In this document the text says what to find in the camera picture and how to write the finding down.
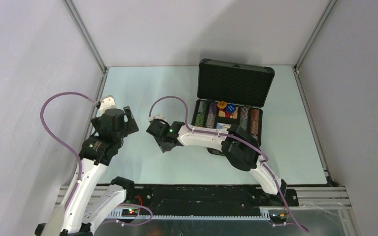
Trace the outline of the red Texas Hold'em card deck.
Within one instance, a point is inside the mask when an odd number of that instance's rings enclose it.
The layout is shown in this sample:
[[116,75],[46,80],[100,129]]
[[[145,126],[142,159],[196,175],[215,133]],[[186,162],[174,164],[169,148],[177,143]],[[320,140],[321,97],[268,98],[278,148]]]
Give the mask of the red Texas Hold'em card deck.
[[234,112],[229,112],[225,109],[219,109],[218,111],[218,117],[220,118],[231,118],[231,119],[237,119],[238,118],[239,110],[236,108]]

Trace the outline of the orange round button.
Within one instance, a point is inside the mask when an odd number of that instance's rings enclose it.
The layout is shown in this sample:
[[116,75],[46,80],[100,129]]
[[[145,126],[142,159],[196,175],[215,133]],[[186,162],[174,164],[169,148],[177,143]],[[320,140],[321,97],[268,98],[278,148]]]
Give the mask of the orange round button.
[[228,103],[227,102],[224,102],[224,101],[220,101],[217,103],[217,107],[219,109],[225,109],[227,107]]

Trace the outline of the blue round dealer button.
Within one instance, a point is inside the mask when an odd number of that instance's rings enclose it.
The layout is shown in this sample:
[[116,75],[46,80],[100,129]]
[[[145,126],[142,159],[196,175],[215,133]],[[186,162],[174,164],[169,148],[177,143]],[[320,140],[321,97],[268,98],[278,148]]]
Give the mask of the blue round dealer button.
[[233,114],[237,110],[237,107],[234,104],[227,104],[227,106],[225,107],[225,110],[228,113]]

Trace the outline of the black poker set case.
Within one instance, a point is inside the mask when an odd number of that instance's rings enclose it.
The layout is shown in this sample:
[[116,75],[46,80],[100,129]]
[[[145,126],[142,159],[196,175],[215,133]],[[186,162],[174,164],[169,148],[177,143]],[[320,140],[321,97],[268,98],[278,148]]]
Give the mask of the black poker set case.
[[194,125],[195,116],[200,101],[207,101],[206,116],[211,102],[220,101],[234,104],[238,110],[238,118],[218,117],[217,107],[214,128],[217,122],[239,125],[240,108],[248,107],[248,133],[250,133],[251,109],[259,110],[259,136],[260,146],[262,136],[263,110],[267,95],[275,76],[273,68],[234,62],[225,62],[213,59],[202,59],[198,65],[198,86],[195,109],[191,124]]

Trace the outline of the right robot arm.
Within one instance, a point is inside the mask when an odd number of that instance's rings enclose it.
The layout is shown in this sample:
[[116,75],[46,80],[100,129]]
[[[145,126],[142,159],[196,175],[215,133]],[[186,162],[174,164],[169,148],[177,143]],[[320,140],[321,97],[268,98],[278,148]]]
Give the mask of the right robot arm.
[[234,168],[250,173],[267,194],[267,201],[278,206],[286,200],[286,182],[268,166],[268,156],[258,142],[237,124],[229,128],[213,129],[164,118],[149,118],[147,133],[152,135],[162,152],[175,147],[200,146],[220,151]]

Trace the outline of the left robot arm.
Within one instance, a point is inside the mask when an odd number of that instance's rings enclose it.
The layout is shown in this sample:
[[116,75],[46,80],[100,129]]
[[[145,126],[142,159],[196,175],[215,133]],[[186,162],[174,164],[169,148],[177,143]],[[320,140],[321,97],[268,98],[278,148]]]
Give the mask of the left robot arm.
[[50,220],[38,224],[36,236],[92,236],[116,206],[135,201],[134,182],[116,177],[106,192],[88,205],[99,179],[123,146],[124,138],[139,130],[129,106],[100,110],[102,115],[91,120],[95,132],[83,142],[79,153],[78,179],[71,183]]

